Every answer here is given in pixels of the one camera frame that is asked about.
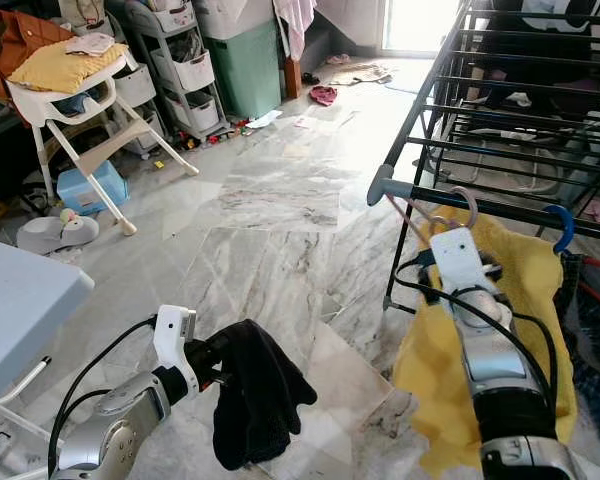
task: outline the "orange jacket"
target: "orange jacket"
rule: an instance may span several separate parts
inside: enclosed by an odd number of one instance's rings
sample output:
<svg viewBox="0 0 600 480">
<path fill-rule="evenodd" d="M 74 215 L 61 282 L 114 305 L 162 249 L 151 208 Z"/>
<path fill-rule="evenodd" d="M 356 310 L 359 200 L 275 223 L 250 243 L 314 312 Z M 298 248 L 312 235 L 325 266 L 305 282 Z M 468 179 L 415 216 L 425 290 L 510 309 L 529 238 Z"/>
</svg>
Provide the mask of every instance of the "orange jacket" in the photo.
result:
<svg viewBox="0 0 600 480">
<path fill-rule="evenodd" d="M 10 98 L 5 80 L 38 48 L 67 40 L 73 33 L 47 20 L 22 12 L 0 10 L 0 21 L 6 25 L 0 52 L 0 100 Z"/>
</svg>

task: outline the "blue plastic box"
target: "blue plastic box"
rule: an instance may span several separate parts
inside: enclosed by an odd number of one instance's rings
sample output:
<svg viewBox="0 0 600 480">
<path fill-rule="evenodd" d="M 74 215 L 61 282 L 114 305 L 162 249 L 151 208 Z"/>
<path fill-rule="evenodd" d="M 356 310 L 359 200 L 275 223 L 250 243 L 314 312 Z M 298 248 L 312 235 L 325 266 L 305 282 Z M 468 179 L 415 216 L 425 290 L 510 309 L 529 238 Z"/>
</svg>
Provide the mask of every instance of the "blue plastic box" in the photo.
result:
<svg viewBox="0 0 600 480">
<path fill-rule="evenodd" d="M 93 176 L 116 205 L 122 205 L 129 199 L 127 181 L 120 176 L 109 160 L 100 165 Z M 107 208 L 77 168 L 60 174 L 58 195 L 65 206 L 74 210 L 78 215 L 89 215 Z"/>
</svg>

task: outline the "chair leg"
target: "chair leg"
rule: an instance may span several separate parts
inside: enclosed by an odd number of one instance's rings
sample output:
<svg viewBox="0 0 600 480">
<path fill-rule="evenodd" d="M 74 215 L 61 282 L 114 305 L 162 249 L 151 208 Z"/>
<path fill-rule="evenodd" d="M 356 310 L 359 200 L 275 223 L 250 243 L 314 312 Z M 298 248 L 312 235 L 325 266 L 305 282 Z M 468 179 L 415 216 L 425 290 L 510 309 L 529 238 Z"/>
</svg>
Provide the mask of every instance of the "chair leg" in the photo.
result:
<svg viewBox="0 0 600 480">
<path fill-rule="evenodd" d="M 100 120 L 102 121 L 102 126 L 107 131 L 107 135 L 109 135 L 109 138 L 113 137 L 115 135 L 115 132 L 111 128 L 111 124 L 109 123 L 109 116 L 107 115 L 107 112 L 105 112 L 103 110 L 102 112 L 100 112 L 99 116 L 100 116 Z"/>
<path fill-rule="evenodd" d="M 133 118 L 134 120 L 142 120 L 144 122 L 144 119 L 138 115 L 136 113 L 136 111 L 131 108 L 124 100 L 122 100 L 122 98 L 117 97 L 116 98 L 116 103 L 118 105 L 120 105 L 122 107 L 122 109 L 127 112 L 127 114 Z M 153 128 L 149 127 L 149 134 L 156 140 L 156 142 L 158 142 L 158 144 L 164 148 L 167 153 L 169 155 L 171 155 L 171 157 L 178 162 L 180 165 L 182 165 L 182 168 L 184 168 L 184 171 L 187 172 L 187 174 L 189 175 L 198 175 L 198 173 L 200 173 L 200 171 L 194 167 L 193 165 L 191 165 L 190 163 L 188 163 L 184 158 L 182 158 L 178 152 L 176 152 L 171 145 L 169 145 L 164 138 L 162 138 L 160 135 L 158 135 L 158 132 L 156 132 Z"/>
<path fill-rule="evenodd" d="M 53 133 L 53 135 L 58 139 L 58 142 L 60 142 L 62 148 L 64 148 L 69 157 L 71 157 L 73 163 L 78 165 L 78 162 L 80 161 L 80 155 L 78 155 L 78 152 L 74 150 L 74 148 L 69 143 L 69 140 L 67 140 L 67 137 L 64 136 L 64 134 L 57 127 L 55 122 L 53 120 L 47 120 L 47 127 L 49 127 L 51 133 Z M 85 178 L 96 191 L 98 196 L 102 199 L 107 208 L 111 211 L 116 220 L 120 222 L 120 226 L 122 227 L 122 233 L 124 233 L 125 235 L 133 235 L 134 233 L 136 233 L 138 229 L 133 225 L 133 223 L 131 223 L 125 218 L 125 216 L 118 209 L 116 204 L 113 203 L 113 200 L 111 200 L 109 195 L 107 195 L 107 192 L 105 192 L 102 186 L 98 183 L 96 178 L 93 175 L 86 175 Z"/>
<path fill-rule="evenodd" d="M 33 125 L 31 126 L 31 130 L 33 130 L 33 139 L 36 142 L 40 170 L 42 170 L 42 178 L 44 178 L 44 186 L 47 190 L 47 202 L 51 205 L 55 194 L 53 192 L 53 183 L 51 182 L 51 172 L 49 171 L 49 159 L 47 158 L 47 151 L 44 148 L 44 141 L 42 140 L 42 132 L 40 128 Z"/>
</svg>

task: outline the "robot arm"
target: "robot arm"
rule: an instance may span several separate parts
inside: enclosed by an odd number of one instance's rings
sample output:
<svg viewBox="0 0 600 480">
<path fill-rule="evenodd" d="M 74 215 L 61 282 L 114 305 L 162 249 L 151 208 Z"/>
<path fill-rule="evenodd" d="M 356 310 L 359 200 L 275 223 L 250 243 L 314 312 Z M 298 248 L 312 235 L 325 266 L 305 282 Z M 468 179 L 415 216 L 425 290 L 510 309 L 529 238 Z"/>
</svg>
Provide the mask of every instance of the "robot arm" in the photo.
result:
<svg viewBox="0 0 600 480">
<path fill-rule="evenodd" d="M 471 233 L 457 228 L 431 237 L 444 292 L 513 332 L 506 297 L 485 276 Z M 486 479 L 582 480 L 566 446 L 558 442 L 555 414 L 533 369 L 516 347 L 479 316 L 442 301 L 454 319 L 482 437 Z M 154 346 L 160 366 L 107 393 L 91 417 L 65 440 L 52 480 L 126 478 L 143 441 L 184 397 L 228 379 L 212 367 L 224 337 L 193 339 L 195 312 L 163 305 Z"/>
<path fill-rule="evenodd" d="M 102 397 L 66 439 L 52 480 L 126 478 L 140 446 L 171 407 L 184 397 L 193 399 L 215 380 L 211 367 L 218 358 L 212 344 L 193 340 L 194 323 L 194 311 L 160 307 L 153 338 L 160 366 Z"/>
<path fill-rule="evenodd" d="M 457 228 L 431 237 L 445 293 L 513 331 L 506 297 L 483 273 L 471 232 Z M 463 363 L 482 437 L 486 479 L 569 479 L 585 476 L 558 442 L 555 414 L 533 369 L 515 346 L 477 315 L 442 300 L 463 348 Z"/>
</svg>

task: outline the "clothes hanger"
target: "clothes hanger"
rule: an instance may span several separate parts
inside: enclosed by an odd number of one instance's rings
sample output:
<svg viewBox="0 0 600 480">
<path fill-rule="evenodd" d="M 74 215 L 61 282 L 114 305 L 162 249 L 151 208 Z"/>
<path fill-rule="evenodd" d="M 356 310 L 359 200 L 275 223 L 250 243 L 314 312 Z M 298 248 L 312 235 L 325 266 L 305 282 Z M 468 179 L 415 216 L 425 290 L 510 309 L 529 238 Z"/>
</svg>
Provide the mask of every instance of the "clothes hanger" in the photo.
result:
<svg viewBox="0 0 600 480">
<path fill-rule="evenodd" d="M 441 217 L 439 215 L 431 216 L 414 200 L 410 198 L 405 198 L 407 204 L 409 204 L 413 209 L 420 213 L 420 215 L 422 215 L 425 218 L 425 220 L 429 222 L 430 236 L 435 233 L 435 227 L 437 224 L 442 224 L 446 226 L 449 230 L 458 227 L 467 227 L 469 230 L 471 230 L 471 228 L 475 225 L 476 220 L 478 219 L 478 203 L 476 202 L 476 199 L 474 198 L 473 194 L 466 188 L 460 186 L 455 186 L 450 191 L 461 195 L 469 205 L 469 221 L 467 221 L 466 224 L 460 223 L 453 218 L 447 220 L 446 218 Z M 406 213 L 402 210 L 402 208 L 400 208 L 400 205 L 398 205 L 393 195 L 385 194 L 385 196 L 387 197 L 387 200 L 389 200 L 391 205 L 393 205 L 393 208 L 396 209 L 396 211 L 400 214 L 402 219 L 407 223 L 407 225 L 409 225 L 409 227 L 411 227 L 411 229 L 415 232 L 418 238 L 422 240 L 422 243 L 424 243 L 425 245 L 429 245 L 429 240 L 427 240 L 427 238 L 420 231 L 420 229 L 416 227 L 415 223 L 409 217 L 407 217 Z"/>
<path fill-rule="evenodd" d="M 547 213 L 559 215 L 560 220 L 562 220 L 562 237 L 553 246 L 553 253 L 558 254 L 564 251 L 569 253 L 567 247 L 571 243 L 571 240 L 573 240 L 573 235 L 575 232 L 575 222 L 573 221 L 573 215 L 562 205 L 547 205 L 542 210 Z"/>
</svg>

